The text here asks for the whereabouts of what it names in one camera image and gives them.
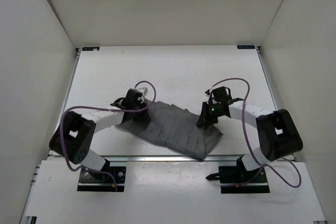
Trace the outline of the grey pleated skirt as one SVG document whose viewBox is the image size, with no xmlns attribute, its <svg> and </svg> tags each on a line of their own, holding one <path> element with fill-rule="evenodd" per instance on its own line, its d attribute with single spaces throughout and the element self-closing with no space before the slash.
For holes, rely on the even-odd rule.
<svg viewBox="0 0 336 224">
<path fill-rule="evenodd" d="M 117 128 L 150 144 L 197 160 L 204 160 L 223 136 L 213 125 L 206 130 L 198 128 L 196 123 L 199 116 L 174 104 L 155 102 L 148 108 L 148 114 L 150 122 L 132 120 Z"/>
</svg>

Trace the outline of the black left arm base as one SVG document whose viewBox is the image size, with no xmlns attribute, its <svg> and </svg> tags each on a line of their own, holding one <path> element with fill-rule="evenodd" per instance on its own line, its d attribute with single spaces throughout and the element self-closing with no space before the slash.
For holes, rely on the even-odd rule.
<svg viewBox="0 0 336 224">
<path fill-rule="evenodd" d="M 86 157 L 81 163 L 77 191 L 124 192 L 126 163 L 114 163 L 103 157 Z"/>
</svg>

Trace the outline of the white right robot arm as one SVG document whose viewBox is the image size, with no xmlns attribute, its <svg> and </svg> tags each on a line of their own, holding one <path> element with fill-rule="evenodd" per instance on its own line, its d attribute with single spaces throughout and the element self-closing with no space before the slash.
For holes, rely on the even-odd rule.
<svg viewBox="0 0 336 224">
<path fill-rule="evenodd" d="M 281 109 L 266 110 L 243 99 L 235 98 L 225 102 L 203 102 L 201 115 L 196 123 L 198 128 L 206 130 L 216 124 L 220 116 L 242 122 L 243 131 L 246 125 L 254 127 L 258 133 L 259 147 L 237 160 L 236 178 L 248 182 L 254 171 L 303 149 L 303 142 L 292 120 L 290 113 Z"/>
</svg>

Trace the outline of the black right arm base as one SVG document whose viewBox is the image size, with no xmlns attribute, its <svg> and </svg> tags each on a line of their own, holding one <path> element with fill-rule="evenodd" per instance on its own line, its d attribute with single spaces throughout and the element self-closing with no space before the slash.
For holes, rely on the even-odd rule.
<svg viewBox="0 0 336 224">
<path fill-rule="evenodd" d="M 219 181 L 221 194 L 266 194 L 270 193 L 265 169 L 247 170 L 242 158 L 235 165 L 218 166 L 218 172 L 205 177 L 207 181 Z"/>
</svg>

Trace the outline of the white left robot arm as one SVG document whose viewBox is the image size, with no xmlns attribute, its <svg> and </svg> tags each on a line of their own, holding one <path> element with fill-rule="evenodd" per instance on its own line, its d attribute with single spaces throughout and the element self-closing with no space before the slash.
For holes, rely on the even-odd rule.
<svg viewBox="0 0 336 224">
<path fill-rule="evenodd" d="M 153 104 L 145 95 L 130 89 L 123 98 L 108 107 L 75 106 L 61 116 L 58 128 L 51 137 L 49 149 L 64 157 L 73 172 L 83 168 L 96 180 L 109 177 L 109 161 L 90 149 L 93 136 L 112 126 L 133 122 L 150 122 L 148 108 Z"/>
</svg>

